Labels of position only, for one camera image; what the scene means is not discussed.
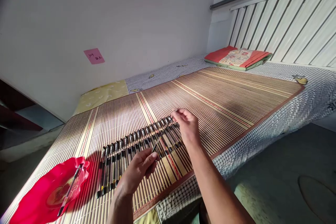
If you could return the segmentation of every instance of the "left hand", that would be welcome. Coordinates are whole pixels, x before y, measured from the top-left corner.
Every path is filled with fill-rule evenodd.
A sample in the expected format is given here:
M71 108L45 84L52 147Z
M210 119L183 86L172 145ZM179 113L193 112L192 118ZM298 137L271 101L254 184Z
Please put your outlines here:
M156 168L155 160L159 160L158 154L156 152L151 154L151 151L152 149L148 148L136 153L122 175L117 189L121 188L123 193L132 195L137 190L143 177L149 178Z

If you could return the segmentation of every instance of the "white bed headboard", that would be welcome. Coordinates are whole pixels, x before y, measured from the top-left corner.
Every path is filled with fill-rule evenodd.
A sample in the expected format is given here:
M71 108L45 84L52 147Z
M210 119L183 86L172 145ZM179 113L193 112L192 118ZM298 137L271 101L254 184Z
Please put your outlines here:
M264 0L232 12L229 45L336 70L336 0Z

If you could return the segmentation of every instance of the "red plate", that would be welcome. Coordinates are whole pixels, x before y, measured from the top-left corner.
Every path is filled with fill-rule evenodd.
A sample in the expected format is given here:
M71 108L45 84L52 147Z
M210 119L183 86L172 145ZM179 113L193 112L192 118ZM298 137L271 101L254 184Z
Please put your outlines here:
M57 220L58 211L71 185L78 166L83 163L78 177L69 193L69 200L74 200L81 191L81 185L88 178L89 162L84 157L73 157L56 165L41 177L29 192L22 198L19 206L10 220L10 224L45 224Z

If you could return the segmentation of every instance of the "checkered bedsheet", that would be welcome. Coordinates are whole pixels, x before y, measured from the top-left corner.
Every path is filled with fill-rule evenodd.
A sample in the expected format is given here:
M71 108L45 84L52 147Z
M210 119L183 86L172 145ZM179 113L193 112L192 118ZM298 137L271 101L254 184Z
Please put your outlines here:
M181 75L214 66L205 62L204 57L189 58L128 78L125 80L128 91L133 93L151 88ZM336 72L267 62L248 73L290 81L296 81L294 77L305 78L308 82L298 96L213 160L224 178L232 176L244 163L281 137L331 114L336 105ZM170 218L200 196L193 176L156 206L160 221Z

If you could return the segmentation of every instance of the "green floor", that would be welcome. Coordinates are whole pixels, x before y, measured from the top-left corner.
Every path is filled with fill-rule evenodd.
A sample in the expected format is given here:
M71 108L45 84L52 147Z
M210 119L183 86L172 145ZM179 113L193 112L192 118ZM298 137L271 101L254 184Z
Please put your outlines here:
M46 151L13 162L0 173L0 215ZM309 124L272 144L228 182L257 223L323 223L301 196L300 175L311 176L336 191L336 133ZM304 179L302 188L318 215L326 223L336 223L335 195L313 179ZM188 219L192 220L196 213L197 209Z

